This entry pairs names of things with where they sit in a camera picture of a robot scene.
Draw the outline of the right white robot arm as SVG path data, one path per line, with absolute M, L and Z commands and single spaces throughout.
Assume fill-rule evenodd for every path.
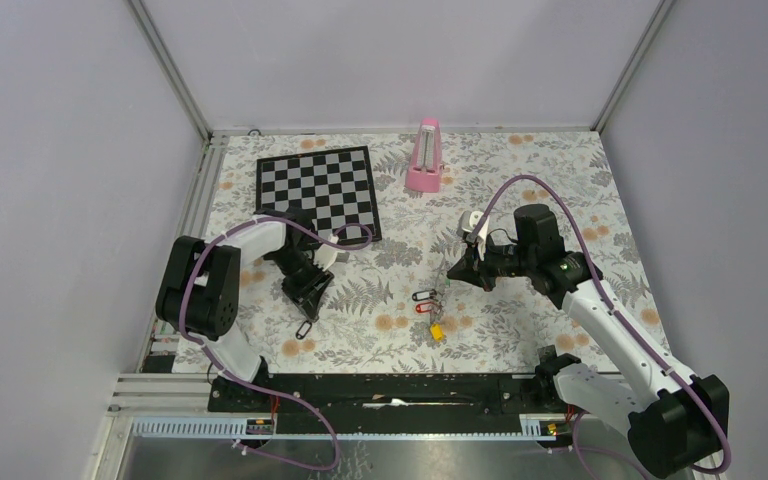
M 481 212 L 463 213 L 458 232 L 466 248 L 448 279 L 490 292 L 499 278 L 528 278 L 585 329 L 624 377 L 607 379 L 577 357 L 560 354 L 535 369 L 537 405 L 557 412 L 571 404 L 594 415 L 623 434 L 639 464 L 657 478 L 724 453 L 729 391 L 723 382 L 698 376 L 657 347 L 589 257 L 565 248 L 548 206 L 519 207 L 514 220 L 516 239 L 497 245 Z

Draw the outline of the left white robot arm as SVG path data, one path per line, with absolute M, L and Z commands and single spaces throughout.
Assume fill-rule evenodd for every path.
M 213 243 L 180 236 L 170 251 L 156 315 L 206 348 L 221 376 L 236 379 L 231 395 L 242 408 L 259 410 L 269 401 L 271 387 L 258 376 L 261 356 L 236 325 L 242 269 L 258 259 L 278 267 L 284 296 L 303 316 L 297 335 L 304 337 L 317 321 L 334 278 L 330 268 L 338 240 L 335 234 L 319 236 L 312 218 L 295 208 L 260 209 Z

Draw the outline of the keyring with coloured key tags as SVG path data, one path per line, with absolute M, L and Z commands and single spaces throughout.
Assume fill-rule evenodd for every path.
M 415 311 L 428 317 L 428 330 L 435 343 L 442 343 L 445 339 L 443 330 L 445 294 L 451 284 L 447 271 L 448 264 L 446 260 L 442 260 L 434 271 L 432 282 L 411 294 Z

